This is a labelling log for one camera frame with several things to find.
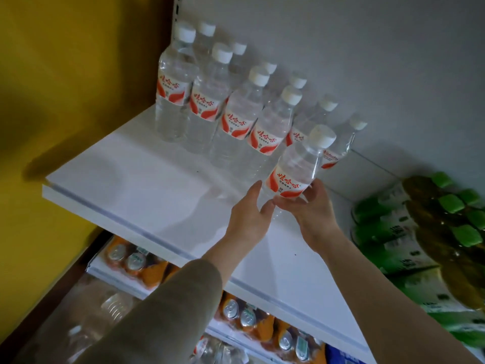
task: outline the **person's left arm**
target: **person's left arm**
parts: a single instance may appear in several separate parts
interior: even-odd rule
[[[232,208],[219,242],[161,284],[76,364],[186,364],[215,314],[222,288],[268,231],[275,205],[269,201],[258,210],[260,189],[258,181]]]

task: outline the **green bottle cap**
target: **green bottle cap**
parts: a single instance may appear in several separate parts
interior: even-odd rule
[[[456,213],[465,207],[465,204],[455,194],[441,196],[438,198],[438,202],[448,213]]]
[[[465,189],[458,193],[458,196],[469,206],[480,202],[480,196],[473,189]]]
[[[470,223],[479,230],[485,230],[485,212],[484,211],[470,211],[466,213]]]
[[[433,175],[431,175],[431,181],[440,188],[446,188],[453,183],[453,180],[443,171],[435,172]]]
[[[455,239],[463,246],[469,247],[483,242],[480,232],[470,225],[451,227]]]

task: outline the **red and white label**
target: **red and white label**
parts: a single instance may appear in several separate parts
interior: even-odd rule
[[[285,138],[286,146],[291,146],[296,142],[301,142],[305,138],[306,134],[303,134],[297,128],[291,128]]]
[[[310,185],[300,183],[291,176],[288,176],[279,165],[276,165],[275,169],[266,179],[265,184],[273,192],[284,198],[296,198]]]
[[[221,128],[227,134],[242,140],[248,134],[253,123],[254,121],[239,118],[233,111],[226,108],[224,115],[222,115]]]
[[[215,121],[221,101],[203,95],[198,87],[192,89],[190,96],[190,110],[207,121]]]
[[[191,85],[192,83],[171,78],[160,72],[157,81],[157,93],[174,105],[182,106],[189,101]]]
[[[270,156],[275,151],[282,140],[283,138],[278,138],[261,129],[258,122],[256,122],[247,138],[250,146],[267,156]]]
[[[193,349],[193,354],[197,356],[197,358],[200,358],[204,351],[206,350],[207,343],[209,342],[209,339],[207,337],[200,337],[199,342],[197,342],[196,347]]]
[[[334,153],[328,149],[324,149],[324,155],[322,157],[322,169],[328,169],[336,165],[338,160],[343,156],[337,153]]]

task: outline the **person's left hand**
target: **person's left hand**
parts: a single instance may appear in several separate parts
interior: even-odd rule
[[[232,208],[226,236],[258,244],[270,227],[271,217],[275,210],[272,199],[267,201],[259,211],[256,201],[263,182],[258,180],[247,191],[246,195]]]

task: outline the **yellow wall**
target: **yellow wall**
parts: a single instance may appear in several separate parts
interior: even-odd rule
[[[0,0],[0,342],[94,225],[46,175],[154,102],[172,0]]]

